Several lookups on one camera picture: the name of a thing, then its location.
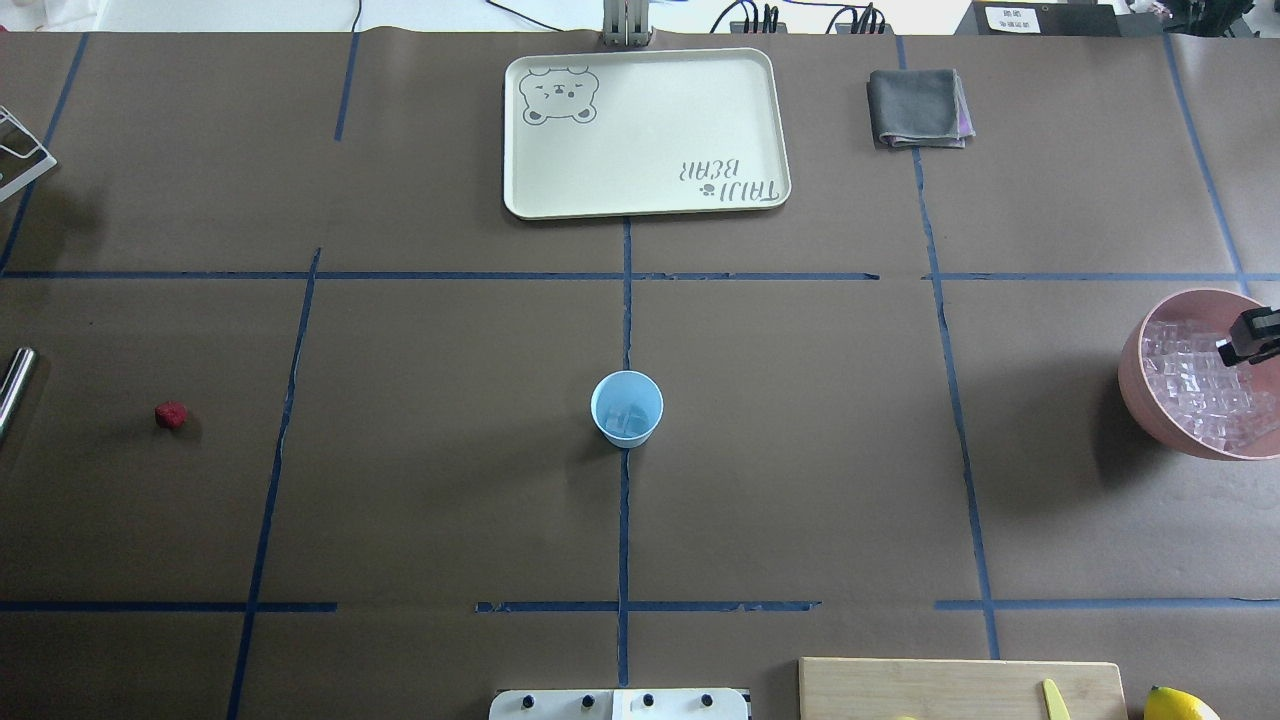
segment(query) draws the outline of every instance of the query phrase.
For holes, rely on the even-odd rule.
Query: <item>silver metal cylinder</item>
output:
[[[18,401],[22,400],[22,391],[31,379],[31,370],[36,366],[36,351],[29,347],[19,347],[13,354],[13,363],[9,363],[9,372],[5,373],[4,386],[0,388],[0,442],[9,429],[9,420],[13,418]]]

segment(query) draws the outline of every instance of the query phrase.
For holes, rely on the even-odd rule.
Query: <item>white label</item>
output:
[[[1039,35],[1039,19],[1033,8],[987,6],[987,27],[1000,32],[1030,32]]]

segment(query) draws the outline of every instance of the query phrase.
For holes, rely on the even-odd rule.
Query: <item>bear face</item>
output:
[[[548,68],[541,73],[529,70],[520,78],[520,94],[525,96],[525,122],[540,126],[547,118],[573,118],[580,123],[595,119],[595,91],[600,79],[586,68]]]

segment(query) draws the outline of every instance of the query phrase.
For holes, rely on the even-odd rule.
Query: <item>lemon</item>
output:
[[[1147,693],[1142,720],[1221,720],[1204,701],[1183,691],[1156,685]]]

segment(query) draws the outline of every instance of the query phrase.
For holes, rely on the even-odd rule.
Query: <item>wooden cutting board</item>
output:
[[[801,720],[1046,720],[1046,679],[1071,720],[1128,720],[1110,662],[801,657]]]

